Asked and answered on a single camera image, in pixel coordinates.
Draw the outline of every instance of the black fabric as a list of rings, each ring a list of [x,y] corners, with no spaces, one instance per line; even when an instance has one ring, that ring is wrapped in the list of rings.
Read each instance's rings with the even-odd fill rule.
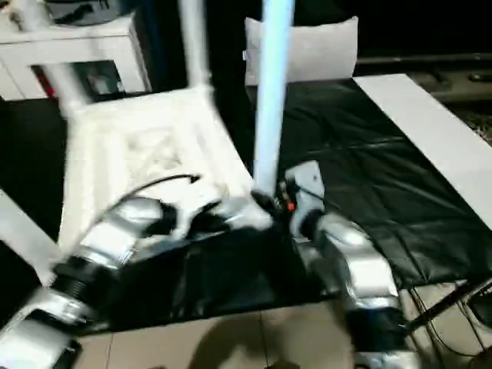
[[[0,188],[55,241],[66,138],[56,101],[0,101]]]
[[[35,270],[0,240],[0,329],[40,286]]]
[[[326,201],[376,241],[399,288],[491,274],[492,232],[355,82],[288,86],[279,175],[307,160],[319,162]]]

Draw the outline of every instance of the white cabinet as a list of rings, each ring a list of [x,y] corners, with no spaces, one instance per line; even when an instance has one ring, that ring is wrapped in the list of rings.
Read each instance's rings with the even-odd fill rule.
[[[135,14],[90,27],[53,25],[42,32],[20,32],[7,14],[0,14],[0,95],[5,100],[47,97],[34,65],[97,61],[114,63],[123,91],[151,90]]]

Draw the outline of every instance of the black cloth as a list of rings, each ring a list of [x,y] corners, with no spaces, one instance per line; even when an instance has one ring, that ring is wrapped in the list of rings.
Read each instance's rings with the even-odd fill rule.
[[[399,288],[492,275],[492,231],[355,82],[288,86],[279,176],[307,160],[320,164],[325,200],[376,241]]]

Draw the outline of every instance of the black cable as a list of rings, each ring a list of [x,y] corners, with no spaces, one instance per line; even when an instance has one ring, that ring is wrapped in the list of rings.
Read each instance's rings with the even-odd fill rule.
[[[410,292],[410,296],[412,297],[412,300],[414,300],[414,304],[415,306],[417,307],[417,309],[419,310],[419,313],[422,314],[424,312],[424,310],[427,310],[427,307],[425,306],[425,303],[424,301],[422,300],[421,296],[417,293],[417,291],[415,290],[415,288],[411,288],[409,290]],[[430,327],[430,329],[433,331],[434,333],[434,336],[436,337],[436,339],[440,342],[440,344],[442,344],[448,351],[452,352],[453,354],[456,354],[458,356],[462,356],[462,357],[475,357],[476,354],[468,354],[468,353],[465,353],[465,352],[459,352],[459,351],[456,351],[454,350],[452,347],[450,347],[446,342],[444,342],[444,340],[441,338],[441,336],[439,335],[439,333],[437,332],[437,329],[436,327],[434,326],[434,323],[432,321],[429,321],[427,323],[427,326]]]
[[[130,198],[132,196],[135,196],[138,192],[141,192],[141,191],[145,190],[146,188],[150,188],[150,187],[152,187],[154,185],[158,185],[159,183],[173,181],[173,180],[182,179],[182,178],[188,178],[191,183],[194,183],[197,180],[199,180],[201,178],[201,176],[200,175],[190,175],[190,174],[169,175],[167,177],[161,177],[161,178],[155,179],[153,181],[150,181],[150,182],[148,182],[146,184],[143,184],[142,186],[138,186],[137,188],[134,188],[133,190],[131,190],[131,191],[127,192],[126,194],[124,194],[123,196],[121,196],[114,204],[112,204],[109,207],[107,207],[106,209],[98,212],[97,216],[94,217],[94,221],[89,225],[89,227],[87,229],[90,229],[91,227],[93,227],[98,221],[100,221],[102,219],[102,217],[108,211],[110,211],[111,209],[114,209],[123,200],[126,200],[126,199],[128,199],[128,198]],[[78,240],[78,242],[80,242],[84,236],[85,236],[85,233],[81,234],[80,235],[80,239]]]
[[[417,291],[415,291],[415,288],[411,288],[410,290],[408,290],[408,294],[410,295],[412,301],[414,302],[414,305],[417,308],[419,314],[423,314],[424,313],[424,309],[419,304],[419,301],[414,296],[414,293],[420,298],[420,296],[418,295]],[[446,368],[446,364],[444,363],[443,355],[440,352],[439,347],[436,345],[436,341],[432,337],[431,328],[429,327],[429,324],[426,324],[425,330],[427,331],[427,335],[429,336],[430,344],[432,344],[432,349],[434,350],[434,353],[436,354],[436,358],[439,361],[439,366],[440,367],[443,367],[443,368]]]
[[[475,327],[475,323],[471,320],[470,314],[468,313],[468,310],[461,299],[458,302],[458,308],[460,309],[462,315],[467,319],[468,324],[471,326],[471,329],[474,332],[475,337],[477,338],[477,341],[480,344],[480,347],[482,348],[482,351],[485,351],[487,348],[485,347],[485,344],[482,341],[482,337],[480,337],[480,335],[478,334],[477,328]]]
[[[304,188],[304,187],[300,186],[299,184],[296,184],[295,186],[296,186],[296,188],[297,188],[298,190],[301,190],[301,191],[303,191],[304,193],[309,194],[309,195],[310,195],[310,196],[312,196],[313,198],[317,198],[318,200],[323,201],[323,203],[324,203],[324,198],[322,198],[319,194],[315,194],[314,192],[309,191],[307,188]]]
[[[138,192],[141,192],[141,191],[143,191],[149,187],[152,187],[154,185],[158,185],[159,183],[174,181],[176,179],[182,179],[182,178],[188,178],[191,183],[195,183],[197,180],[200,179],[200,176],[199,175],[185,174],[185,175],[169,175],[167,177],[161,177],[161,178],[155,179],[153,181],[150,181],[146,184],[143,184],[142,186],[138,186],[137,188],[129,191],[127,194],[124,194],[123,196],[121,196],[121,198],[117,201],[117,203],[122,201],[122,200],[125,200],[126,198],[130,198],[131,196],[135,196]]]

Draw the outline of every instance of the white pole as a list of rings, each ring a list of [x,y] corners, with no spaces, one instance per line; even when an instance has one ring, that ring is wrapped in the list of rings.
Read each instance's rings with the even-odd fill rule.
[[[27,32],[41,31],[52,24],[43,4],[36,0],[14,0],[13,6]],[[66,118],[89,103],[89,98],[70,65],[51,64],[42,65],[42,68],[56,92],[60,110]]]
[[[203,2],[204,0],[179,1],[184,56],[190,87],[208,85],[209,79]]]
[[[254,145],[254,187],[274,196],[277,184],[288,47],[295,0],[264,0],[260,85]]]

